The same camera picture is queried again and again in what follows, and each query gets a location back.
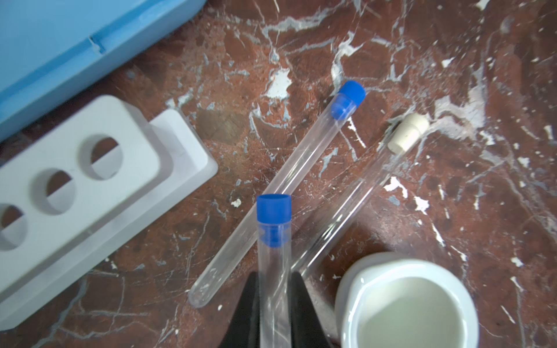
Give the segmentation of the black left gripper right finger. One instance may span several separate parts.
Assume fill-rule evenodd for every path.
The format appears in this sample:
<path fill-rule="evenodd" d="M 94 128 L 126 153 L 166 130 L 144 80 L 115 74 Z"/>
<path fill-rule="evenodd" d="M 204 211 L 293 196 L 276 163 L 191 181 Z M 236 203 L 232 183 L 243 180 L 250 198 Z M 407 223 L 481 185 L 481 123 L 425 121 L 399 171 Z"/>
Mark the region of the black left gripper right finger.
<path fill-rule="evenodd" d="M 289 292 L 292 347 L 332 347 L 298 272 L 291 273 Z"/>

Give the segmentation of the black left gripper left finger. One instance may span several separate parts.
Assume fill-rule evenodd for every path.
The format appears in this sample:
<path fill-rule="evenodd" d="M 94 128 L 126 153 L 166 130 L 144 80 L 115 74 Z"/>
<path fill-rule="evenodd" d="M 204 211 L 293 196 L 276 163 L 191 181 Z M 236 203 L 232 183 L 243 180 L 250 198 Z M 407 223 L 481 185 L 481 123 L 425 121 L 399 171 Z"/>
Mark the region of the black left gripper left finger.
<path fill-rule="evenodd" d="M 260 299 L 258 273 L 252 272 L 243 288 L 230 325 L 219 348 L 260 346 Z"/>

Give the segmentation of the blue capped test tube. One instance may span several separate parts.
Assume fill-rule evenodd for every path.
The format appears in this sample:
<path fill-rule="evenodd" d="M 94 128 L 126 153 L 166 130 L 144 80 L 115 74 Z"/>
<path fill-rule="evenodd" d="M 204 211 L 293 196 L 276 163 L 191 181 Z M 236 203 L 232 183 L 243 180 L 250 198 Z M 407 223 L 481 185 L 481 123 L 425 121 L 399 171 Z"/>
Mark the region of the blue capped test tube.
<path fill-rule="evenodd" d="M 297 145 L 264 194 L 291 194 L 366 97 L 356 81 L 347 81 Z M 256 208 L 252 207 L 229 236 L 189 292 L 189 304 L 206 306 L 258 240 Z"/>
<path fill-rule="evenodd" d="M 291 347 L 292 198 L 264 194 L 256 204 L 260 346 Z"/>

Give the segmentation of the white stoppered test tube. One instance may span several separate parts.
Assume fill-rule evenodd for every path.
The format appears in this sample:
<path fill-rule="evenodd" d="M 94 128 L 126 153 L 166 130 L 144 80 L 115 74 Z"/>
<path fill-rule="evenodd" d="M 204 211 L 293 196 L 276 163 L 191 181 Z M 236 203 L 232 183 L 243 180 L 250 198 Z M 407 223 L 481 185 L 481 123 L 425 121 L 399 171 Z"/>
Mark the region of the white stoppered test tube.
<path fill-rule="evenodd" d="M 332 207 L 313 230 L 312 238 L 300 246 L 300 251 L 293 257 L 294 272 L 304 278 L 309 277 L 311 271 L 342 238 L 364 204 L 390 180 L 429 126 L 426 115 L 411 113 L 395 127 L 384 139 L 377 158 L 366 166 L 361 176 L 346 188 L 341 197 L 332 202 Z"/>

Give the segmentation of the white ceramic mortar bowl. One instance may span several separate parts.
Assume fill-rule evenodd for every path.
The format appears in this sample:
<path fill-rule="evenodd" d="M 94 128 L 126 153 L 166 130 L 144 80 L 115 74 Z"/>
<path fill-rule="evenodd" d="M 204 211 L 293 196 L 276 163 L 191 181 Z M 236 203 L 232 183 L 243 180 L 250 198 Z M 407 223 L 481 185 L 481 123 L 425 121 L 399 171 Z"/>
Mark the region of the white ceramic mortar bowl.
<path fill-rule="evenodd" d="M 478 347 L 471 294 L 449 270 L 397 252 L 355 262 L 335 298 L 341 347 Z"/>

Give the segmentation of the white test tube rack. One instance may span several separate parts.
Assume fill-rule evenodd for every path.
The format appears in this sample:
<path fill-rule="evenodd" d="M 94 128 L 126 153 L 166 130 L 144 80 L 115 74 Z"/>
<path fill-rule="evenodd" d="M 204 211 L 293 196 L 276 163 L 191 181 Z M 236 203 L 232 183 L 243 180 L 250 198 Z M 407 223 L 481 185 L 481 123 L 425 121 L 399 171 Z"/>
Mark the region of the white test tube rack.
<path fill-rule="evenodd" d="M 1 167 L 1 329 L 29 316 L 218 170 L 177 110 L 103 95 Z"/>

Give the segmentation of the blue plastic bin lid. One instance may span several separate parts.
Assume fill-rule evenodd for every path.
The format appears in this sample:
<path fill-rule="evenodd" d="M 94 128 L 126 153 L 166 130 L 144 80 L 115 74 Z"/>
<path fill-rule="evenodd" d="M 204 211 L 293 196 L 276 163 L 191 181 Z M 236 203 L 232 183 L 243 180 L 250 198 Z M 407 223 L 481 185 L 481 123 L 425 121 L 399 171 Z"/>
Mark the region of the blue plastic bin lid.
<path fill-rule="evenodd" d="M 1 139 L 191 20 L 204 1 L 2 1 Z"/>

